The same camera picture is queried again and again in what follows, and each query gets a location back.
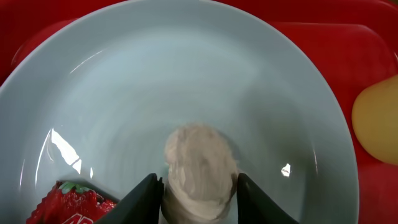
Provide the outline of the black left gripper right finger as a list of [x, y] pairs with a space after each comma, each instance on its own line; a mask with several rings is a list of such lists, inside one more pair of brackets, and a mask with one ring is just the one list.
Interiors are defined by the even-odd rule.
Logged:
[[299, 224], [246, 174], [238, 175], [236, 197], [239, 224]]

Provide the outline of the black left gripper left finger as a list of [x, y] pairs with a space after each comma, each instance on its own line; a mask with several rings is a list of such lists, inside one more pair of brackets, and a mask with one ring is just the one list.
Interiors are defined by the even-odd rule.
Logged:
[[158, 224], [163, 194], [162, 178], [151, 173], [95, 224]]

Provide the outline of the white paper tissue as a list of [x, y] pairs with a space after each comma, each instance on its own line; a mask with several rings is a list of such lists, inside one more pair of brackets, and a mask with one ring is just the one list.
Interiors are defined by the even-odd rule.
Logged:
[[177, 128], [165, 144], [165, 161], [161, 211], [168, 223], [218, 223], [228, 215], [239, 172], [217, 130], [200, 123]]

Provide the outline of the red snack wrapper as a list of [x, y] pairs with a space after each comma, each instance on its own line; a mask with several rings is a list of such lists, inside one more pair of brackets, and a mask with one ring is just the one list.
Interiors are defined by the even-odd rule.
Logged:
[[57, 181], [26, 220], [27, 224], [94, 224], [117, 201], [82, 184]]

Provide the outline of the yellow plastic cup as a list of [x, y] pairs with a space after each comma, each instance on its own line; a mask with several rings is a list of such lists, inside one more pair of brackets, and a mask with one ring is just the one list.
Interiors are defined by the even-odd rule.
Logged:
[[397, 75], [364, 89], [354, 101], [351, 120], [367, 153], [397, 165]]

